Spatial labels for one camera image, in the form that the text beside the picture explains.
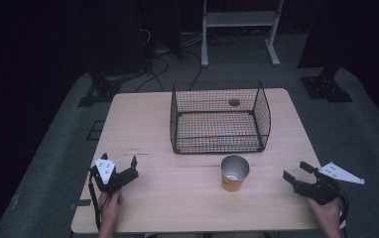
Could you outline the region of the white metal stand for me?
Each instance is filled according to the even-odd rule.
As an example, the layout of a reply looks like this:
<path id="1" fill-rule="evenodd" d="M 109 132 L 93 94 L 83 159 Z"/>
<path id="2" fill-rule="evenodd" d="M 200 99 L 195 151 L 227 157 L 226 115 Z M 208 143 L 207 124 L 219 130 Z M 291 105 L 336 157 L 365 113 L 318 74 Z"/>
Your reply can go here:
<path id="1" fill-rule="evenodd" d="M 280 18 L 285 0 L 278 0 L 274 11 L 253 11 L 253 12 L 208 12 L 207 0 L 203 0 L 202 25 L 201 25 L 201 57 L 200 65 L 208 66 L 208 45 L 207 30 L 211 28 L 231 28 L 231 27 L 270 27 L 271 33 L 265 40 L 271 63 L 279 66 L 280 60 L 274 48 Z"/>

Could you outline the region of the person's right hand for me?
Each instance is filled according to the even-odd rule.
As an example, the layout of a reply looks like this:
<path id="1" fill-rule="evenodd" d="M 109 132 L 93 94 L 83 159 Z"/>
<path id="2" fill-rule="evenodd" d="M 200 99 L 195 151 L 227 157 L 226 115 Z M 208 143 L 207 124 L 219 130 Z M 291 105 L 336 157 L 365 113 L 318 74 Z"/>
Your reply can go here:
<path id="1" fill-rule="evenodd" d="M 325 205 L 320 205 L 311 198 L 307 199 L 307 203 L 309 204 L 322 232 L 340 230 L 340 205 L 337 198 Z"/>

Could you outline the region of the metal cup with orange base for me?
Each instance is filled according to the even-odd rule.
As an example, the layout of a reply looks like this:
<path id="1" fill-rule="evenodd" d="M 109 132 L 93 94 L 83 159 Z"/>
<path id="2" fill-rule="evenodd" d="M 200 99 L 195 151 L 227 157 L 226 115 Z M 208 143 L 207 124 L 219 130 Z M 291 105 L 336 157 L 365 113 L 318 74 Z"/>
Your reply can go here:
<path id="1" fill-rule="evenodd" d="M 221 164 L 222 187 L 229 192 L 240 189 L 243 182 L 250 174 L 250 164 L 239 155 L 225 157 Z"/>

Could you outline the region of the person's left hand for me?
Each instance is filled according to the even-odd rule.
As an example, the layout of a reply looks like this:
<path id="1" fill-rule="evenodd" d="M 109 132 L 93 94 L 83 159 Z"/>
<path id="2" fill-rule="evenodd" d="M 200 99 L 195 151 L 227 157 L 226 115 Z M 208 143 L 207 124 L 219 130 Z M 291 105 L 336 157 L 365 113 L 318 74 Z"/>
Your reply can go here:
<path id="1" fill-rule="evenodd" d="M 122 192 L 120 190 L 112 194 L 102 192 L 99 195 L 99 210 L 101 216 L 100 231 L 115 230 L 121 203 Z"/>

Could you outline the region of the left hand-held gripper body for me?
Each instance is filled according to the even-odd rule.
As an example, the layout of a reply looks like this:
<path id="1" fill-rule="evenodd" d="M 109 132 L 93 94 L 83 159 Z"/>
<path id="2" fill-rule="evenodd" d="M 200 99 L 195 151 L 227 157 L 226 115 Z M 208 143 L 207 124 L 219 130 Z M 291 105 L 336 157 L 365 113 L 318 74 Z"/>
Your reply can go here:
<path id="1" fill-rule="evenodd" d="M 95 165 L 90 169 L 90 174 L 95 178 L 100 191 L 113 193 L 139 176 L 137 167 L 136 170 L 132 170 L 130 167 L 117 173 L 114 161 L 97 159 Z"/>

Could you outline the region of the black stand base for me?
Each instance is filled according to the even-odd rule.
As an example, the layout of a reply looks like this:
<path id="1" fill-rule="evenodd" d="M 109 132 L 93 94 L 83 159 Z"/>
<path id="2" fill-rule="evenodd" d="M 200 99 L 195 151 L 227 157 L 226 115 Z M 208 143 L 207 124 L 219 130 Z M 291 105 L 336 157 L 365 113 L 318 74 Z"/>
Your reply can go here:
<path id="1" fill-rule="evenodd" d="M 301 82 L 309 97 L 331 103 L 352 102 L 350 95 L 335 80 L 338 70 L 338 66 L 325 66 L 319 75 L 302 76 Z"/>
<path id="2" fill-rule="evenodd" d="M 103 82 L 92 81 L 87 93 L 80 98 L 77 106 L 91 107 L 95 103 L 111 102 L 113 97 L 120 92 L 122 84 L 136 77 L 135 73 L 108 72 L 104 74 Z"/>

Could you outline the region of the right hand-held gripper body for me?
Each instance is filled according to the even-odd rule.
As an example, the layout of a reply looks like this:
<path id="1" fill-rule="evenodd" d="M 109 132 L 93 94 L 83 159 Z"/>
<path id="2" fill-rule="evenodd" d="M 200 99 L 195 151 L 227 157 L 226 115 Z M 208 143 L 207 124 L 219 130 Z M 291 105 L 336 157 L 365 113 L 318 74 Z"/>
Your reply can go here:
<path id="1" fill-rule="evenodd" d="M 316 178 L 315 183 L 308 183 L 298 180 L 298 184 L 293 186 L 294 193 L 315 200 L 318 204 L 324 205 L 340 195 L 338 181 L 346 181 L 357 184 L 365 184 L 364 178 L 359 178 L 347 170 L 334 163 L 329 163 L 322 168 L 315 168 L 312 174 Z"/>

